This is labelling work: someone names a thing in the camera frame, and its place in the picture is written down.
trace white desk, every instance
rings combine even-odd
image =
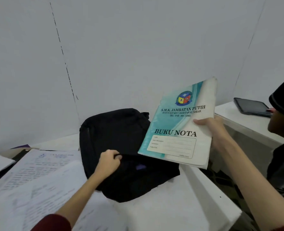
[[[66,150],[64,146],[77,150],[78,134],[32,145],[61,151]],[[129,230],[227,231],[231,228],[241,210],[198,168],[182,165],[180,171],[180,176],[132,201],[117,203],[110,200],[118,211],[127,215]],[[203,213],[197,209],[199,213],[186,217],[184,214],[195,206],[202,207]]]
[[[214,112],[224,119],[225,125],[268,147],[276,148],[284,143],[283,137],[268,131],[270,118],[241,114],[234,102],[219,105]]]

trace person's left hand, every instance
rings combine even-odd
[[[109,177],[121,164],[121,155],[117,155],[117,150],[106,150],[100,155],[98,165],[95,169],[94,174],[101,177],[103,180]]]

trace forearm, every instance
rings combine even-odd
[[[284,226],[284,198],[234,141],[225,146],[223,159],[261,230]]]
[[[73,228],[94,190],[102,181],[101,176],[93,174],[56,214],[65,217]]]

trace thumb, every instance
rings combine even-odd
[[[122,158],[123,158],[122,155],[117,155],[114,159],[121,160]]]
[[[193,119],[193,122],[195,123],[195,124],[197,124],[197,125],[206,125],[206,123],[207,123],[207,120],[208,120],[208,118],[205,118],[205,119],[200,119],[200,120],[198,120],[198,119]]]

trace desk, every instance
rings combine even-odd
[[[214,112],[223,118],[225,125],[268,147],[276,148],[284,143],[283,137],[268,131],[268,117],[242,114],[234,102],[219,105]]]
[[[76,150],[79,148],[77,140],[78,134],[32,145],[32,147],[62,151],[66,150],[63,145],[66,144],[70,149]],[[115,209],[128,216],[129,230],[227,231],[231,228],[239,218],[241,210],[198,168],[181,165],[180,172],[181,174],[171,181],[132,201],[118,203],[110,200]],[[161,201],[171,192],[175,193],[171,201]],[[194,203],[202,207],[203,219],[197,219],[199,214],[190,219],[178,214],[177,211],[184,213],[186,208],[191,208]],[[188,229],[188,224],[191,223],[194,225]]]

